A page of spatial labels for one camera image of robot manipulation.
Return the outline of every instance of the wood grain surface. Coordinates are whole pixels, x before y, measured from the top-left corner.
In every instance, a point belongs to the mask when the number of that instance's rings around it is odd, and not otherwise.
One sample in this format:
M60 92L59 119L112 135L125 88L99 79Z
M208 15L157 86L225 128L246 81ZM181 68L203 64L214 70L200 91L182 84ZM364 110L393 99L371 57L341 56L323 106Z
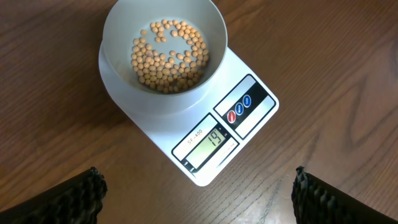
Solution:
M215 1L277 114L197 187L112 102L99 72L115 0L2 0L0 209L97 167L99 223L295 223L295 168L398 219L398 2Z

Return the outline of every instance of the button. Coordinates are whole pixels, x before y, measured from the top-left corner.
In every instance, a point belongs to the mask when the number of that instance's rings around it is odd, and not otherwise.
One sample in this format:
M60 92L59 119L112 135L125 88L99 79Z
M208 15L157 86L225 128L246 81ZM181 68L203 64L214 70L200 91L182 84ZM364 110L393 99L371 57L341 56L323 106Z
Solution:
M242 103L237 103L235 106L235 113L237 115L242 115L243 114L243 104Z
M245 95L243 97L243 105L245 108L248 108L251 105L251 98L249 95Z
M233 123L236 121L236 114L235 114L235 112L234 112L234 111L229 111L229 112L228 112L228 115L227 115L227 118L228 118L228 122L231 123L231 124L233 124Z

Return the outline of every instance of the bowl rim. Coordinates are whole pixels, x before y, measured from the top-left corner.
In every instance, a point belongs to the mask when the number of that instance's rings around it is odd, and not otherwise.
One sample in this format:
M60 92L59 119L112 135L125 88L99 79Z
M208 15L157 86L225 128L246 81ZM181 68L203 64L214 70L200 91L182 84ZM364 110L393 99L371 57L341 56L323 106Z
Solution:
M227 51L227 48L228 48L228 30L227 30L227 28L226 28L226 24L225 24L224 17L223 17L223 15L221 14L221 12L220 12L220 10L218 9L218 7L216 6L216 4L214 4L214 2L213 2L212 0L208 0L208 1L209 1L209 2L213 5L213 7L216 9L218 15L221 17L221 21L223 21L224 32L225 32L225 47L224 47L224 53L223 53L223 58L221 59L221 62L218 64L218 66L217 66L216 70L213 72L213 74L211 74L210 77L209 77L206 81L204 81L202 84L196 86L195 88L192 88L191 90L188 90L188 91L184 91L184 92L182 92L182 93L168 93L168 94L161 94L161 93L159 93L159 94L158 94L158 93L151 93L151 92L148 92L148 91L144 91L144 90L141 90L141 89L139 89L139 88L134 88L133 86L131 86L131 84L129 84L128 82L126 82L124 79L122 79L122 78L120 77L120 75L118 75L117 70L116 70L116 69L113 67L113 65L111 64L111 62L110 62L110 60L109 60L109 58L108 58L108 55L107 55L107 53L106 53L106 51L105 51L105 48L104 48L104 56L105 56L106 60L108 61L109 66L110 66L110 67L112 68L112 70L114 71L114 73L117 74L118 78L120 78L121 81L124 82L124 83L126 83L129 87L133 87L134 89L136 89L137 91L142 92L143 94L148 94L148 95L150 95L150 96L166 96L166 97L176 97L176 96L182 96L182 95L191 93L191 92L193 92L193 91L199 89L200 87L202 87L204 84L208 83L212 78L214 78L214 76L216 75L216 73L217 73L217 71L220 69L220 67L222 66L222 64L223 64L223 62L224 62L224 59L225 59L226 51Z

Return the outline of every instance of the blue button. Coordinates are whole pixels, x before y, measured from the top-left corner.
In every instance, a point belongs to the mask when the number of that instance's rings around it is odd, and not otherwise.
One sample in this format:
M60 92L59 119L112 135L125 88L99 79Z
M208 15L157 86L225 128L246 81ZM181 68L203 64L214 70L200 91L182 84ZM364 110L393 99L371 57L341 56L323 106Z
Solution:
M249 95L245 95L243 97L243 105L245 108L248 108L251 105L251 98Z
M243 114L243 104L242 103L237 103L235 106L235 112L237 115L242 115Z

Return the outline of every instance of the red button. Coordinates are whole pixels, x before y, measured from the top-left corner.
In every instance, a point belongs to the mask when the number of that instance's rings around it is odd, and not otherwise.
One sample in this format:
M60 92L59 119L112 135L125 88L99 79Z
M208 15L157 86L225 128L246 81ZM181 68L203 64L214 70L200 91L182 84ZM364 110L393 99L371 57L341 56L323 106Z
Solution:
M229 111L228 112L228 122L233 124L236 121L236 113L235 111Z

